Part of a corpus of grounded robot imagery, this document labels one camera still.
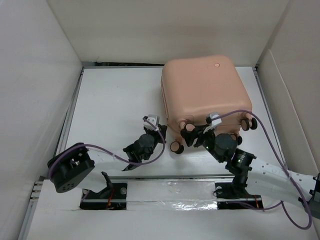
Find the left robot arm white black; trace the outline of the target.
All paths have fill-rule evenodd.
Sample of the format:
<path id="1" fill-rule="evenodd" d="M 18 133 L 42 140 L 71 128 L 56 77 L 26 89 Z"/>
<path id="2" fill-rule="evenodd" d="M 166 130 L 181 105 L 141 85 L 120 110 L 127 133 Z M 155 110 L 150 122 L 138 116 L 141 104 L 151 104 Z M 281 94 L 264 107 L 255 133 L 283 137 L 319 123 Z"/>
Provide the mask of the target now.
<path id="1" fill-rule="evenodd" d="M 157 145 L 166 146 L 166 125 L 144 126 L 145 133 L 123 149 L 121 157 L 103 147 L 78 142 L 48 161 L 48 179 L 57 193 L 86 189 L 107 198 L 112 191 L 108 171 L 131 171 L 160 158 L 152 158 Z"/>

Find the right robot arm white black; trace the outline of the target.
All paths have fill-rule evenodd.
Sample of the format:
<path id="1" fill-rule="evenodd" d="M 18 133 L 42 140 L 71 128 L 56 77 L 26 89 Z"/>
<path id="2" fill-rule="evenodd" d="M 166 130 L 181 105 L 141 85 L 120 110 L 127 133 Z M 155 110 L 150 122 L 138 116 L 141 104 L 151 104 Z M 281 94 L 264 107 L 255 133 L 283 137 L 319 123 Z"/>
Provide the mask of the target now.
<path id="1" fill-rule="evenodd" d="M 233 134 L 206 130 L 196 126 L 180 132 L 187 146 L 204 147 L 225 169 L 234 175 L 231 183 L 218 184 L 219 198 L 235 200 L 248 195 L 260 195 L 304 208 L 312 217 L 320 217 L 320 177 L 283 170 L 254 154 L 238 148 Z"/>

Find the pink hard-shell suitcase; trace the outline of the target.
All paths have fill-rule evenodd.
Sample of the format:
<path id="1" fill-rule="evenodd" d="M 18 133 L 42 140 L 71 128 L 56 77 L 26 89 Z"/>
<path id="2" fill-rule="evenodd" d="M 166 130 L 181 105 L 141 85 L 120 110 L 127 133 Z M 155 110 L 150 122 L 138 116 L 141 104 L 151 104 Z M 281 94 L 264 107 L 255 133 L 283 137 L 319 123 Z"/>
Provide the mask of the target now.
<path id="1" fill-rule="evenodd" d="M 206 117 L 217 112 L 222 120 L 214 134 L 234 135 L 242 143 L 240 130 L 255 130 L 252 102 L 232 60 L 223 55 L 174 59 L 161 73 L 161 93 L 167 125 L 174 141 L 173 153 L 181 154 L 186 142 L 181 130 L 186 124 L 206 125 Z"/>

